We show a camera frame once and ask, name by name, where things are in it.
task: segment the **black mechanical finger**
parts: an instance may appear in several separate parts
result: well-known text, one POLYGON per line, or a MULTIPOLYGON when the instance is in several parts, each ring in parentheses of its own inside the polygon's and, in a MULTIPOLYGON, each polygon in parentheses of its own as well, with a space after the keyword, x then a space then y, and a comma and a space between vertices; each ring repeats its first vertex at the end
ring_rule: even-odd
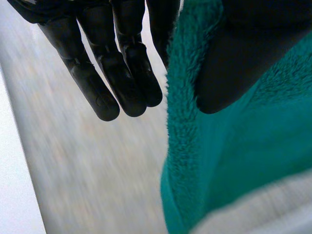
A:
POLYGON ((78 20, 124 112, 131 117, 142 115, 146 101, 115 43, 111 4, 101 0, 98 5, 87 5, 78 13, 78 20))
POLYGON ((142 43, 144 0, 112 0, 117 39, 132 76, 145 96, 148 107, 162 101, 162 91, 142 43))
POLYGON ((117 118, 119 105, 89 60, 76 17, 52 20, 39 27, 58 51, 96 115, 104 121, 117 118))
POLYGON ((146 0, 154 46, 168 68, 167 47, 180 9, 180 0, 146 0))

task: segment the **gray floor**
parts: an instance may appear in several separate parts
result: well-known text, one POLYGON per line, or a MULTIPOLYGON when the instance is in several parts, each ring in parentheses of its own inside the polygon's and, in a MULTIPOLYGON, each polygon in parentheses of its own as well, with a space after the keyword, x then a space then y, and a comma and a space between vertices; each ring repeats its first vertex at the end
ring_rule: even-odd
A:
MULTIPOLYGON (((147 15, 143 40, 165 91, 147 15)), ((0 63, 47 233, 165 234, 159 176, 166 100, 139 118, 121 113, 100 121, 47 39, 6 0, 0 0, 0 63)), ((195 233, 248 233, 304 206, 312 200, 311 175, 245 197, 195 233)))

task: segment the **fuzzy teal cloth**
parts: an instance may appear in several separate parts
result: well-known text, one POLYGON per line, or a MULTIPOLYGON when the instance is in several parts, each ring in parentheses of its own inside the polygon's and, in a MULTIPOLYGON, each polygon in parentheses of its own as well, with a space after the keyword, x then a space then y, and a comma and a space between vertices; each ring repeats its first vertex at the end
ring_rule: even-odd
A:
POLYGON ((221 0, 186 0, 169 48, 161 196, 170 234, 187 234, 211 211, 312 167, 312 34, 228 108, 197 109, 193 82, 224 19, 221 0))

